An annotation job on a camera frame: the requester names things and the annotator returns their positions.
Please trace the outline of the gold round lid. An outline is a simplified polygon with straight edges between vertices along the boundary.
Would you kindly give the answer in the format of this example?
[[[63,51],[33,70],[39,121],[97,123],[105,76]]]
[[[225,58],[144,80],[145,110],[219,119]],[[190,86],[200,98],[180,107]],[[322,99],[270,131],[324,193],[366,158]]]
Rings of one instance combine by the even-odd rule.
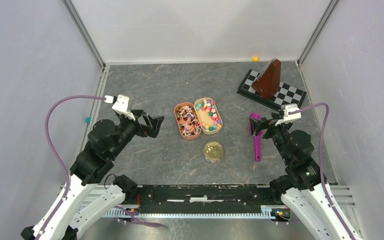
[[[203,147],[203,154],[209,158],[222,158],[224,149],[222,145],[216,141],[211,141]]]

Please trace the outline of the magenta plastic scoop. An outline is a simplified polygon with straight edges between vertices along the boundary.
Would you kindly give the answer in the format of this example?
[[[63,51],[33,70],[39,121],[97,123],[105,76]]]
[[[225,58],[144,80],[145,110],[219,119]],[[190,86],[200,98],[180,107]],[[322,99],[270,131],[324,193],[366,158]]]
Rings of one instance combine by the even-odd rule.
[[[253,125],[249,124],[249,132],[253,137],[253,146],[254,146],[254,159],[256,162],[260,162],[262,159],[261,154],[261,137],[263,135],[263,130],[261,130],[257,135],[253,135]]]

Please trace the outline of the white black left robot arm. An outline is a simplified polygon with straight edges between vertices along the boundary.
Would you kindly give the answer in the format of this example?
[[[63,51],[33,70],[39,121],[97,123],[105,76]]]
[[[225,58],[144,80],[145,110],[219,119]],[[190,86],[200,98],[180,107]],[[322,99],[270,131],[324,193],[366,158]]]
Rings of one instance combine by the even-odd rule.
[[[108,210],[136,200],[137,184],[120,175],[104,194],[80,208],[133,137],[156,138],[159,134],[164,116],[152,117],[139,109],[131,113],[133,119],[119,114],[119,125],[110,119],[94,124],[84,149],[69,170],[70,183],[64,186],[40,222],[23,229],[20,235],[24,240],[78,240]]]

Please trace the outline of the beige tray of star candies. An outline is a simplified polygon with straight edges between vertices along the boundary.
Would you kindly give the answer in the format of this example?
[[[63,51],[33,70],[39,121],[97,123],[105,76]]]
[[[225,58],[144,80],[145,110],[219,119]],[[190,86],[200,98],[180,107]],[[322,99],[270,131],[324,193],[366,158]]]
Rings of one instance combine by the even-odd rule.
[[[204,134],[213,135],[221,131],[224,125],[223,120],[212,98],[200,98],[195,101],[194,107],[197,111],[197,117],[201,123]]]

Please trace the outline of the orange tray of lollipops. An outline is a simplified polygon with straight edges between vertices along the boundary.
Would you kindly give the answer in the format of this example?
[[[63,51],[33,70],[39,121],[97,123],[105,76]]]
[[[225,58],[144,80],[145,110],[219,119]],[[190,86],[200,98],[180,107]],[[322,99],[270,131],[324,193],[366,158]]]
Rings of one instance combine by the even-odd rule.
[[[174,115],[179,133],[183,139],[193,140],[202,134],[202,124],[192,103],[177,104],[174,107]]]

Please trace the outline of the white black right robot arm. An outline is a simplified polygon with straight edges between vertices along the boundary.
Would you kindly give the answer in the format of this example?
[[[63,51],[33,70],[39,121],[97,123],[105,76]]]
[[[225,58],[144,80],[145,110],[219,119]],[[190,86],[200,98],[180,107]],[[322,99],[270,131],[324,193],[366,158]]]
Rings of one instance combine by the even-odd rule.
[[[297,216],[316,240],[360,240],[338,205],[319,164],[312,158],[311,136],[302,130],[289,131],[291,123],[276,124],[272,119],[249,117],[254,136],[272,140],[286,166],[286,174],[269,183],[269,199],[284,204]]]

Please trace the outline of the clear round plastic jar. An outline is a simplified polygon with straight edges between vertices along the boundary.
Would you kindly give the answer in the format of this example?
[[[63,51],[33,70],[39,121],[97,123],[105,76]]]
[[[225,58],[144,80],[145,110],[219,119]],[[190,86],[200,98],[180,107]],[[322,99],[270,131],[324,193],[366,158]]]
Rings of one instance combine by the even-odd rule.
[[[206,160],[207,162],[212,163],[212,164],[217,163],[217,162],[220,161],[220,158],[219,158],[219,157],[217,157],[217,158],[211,158],[211,157],[207,157],[207,156],[205,156],[204,158],[205,158],[205,160]]]

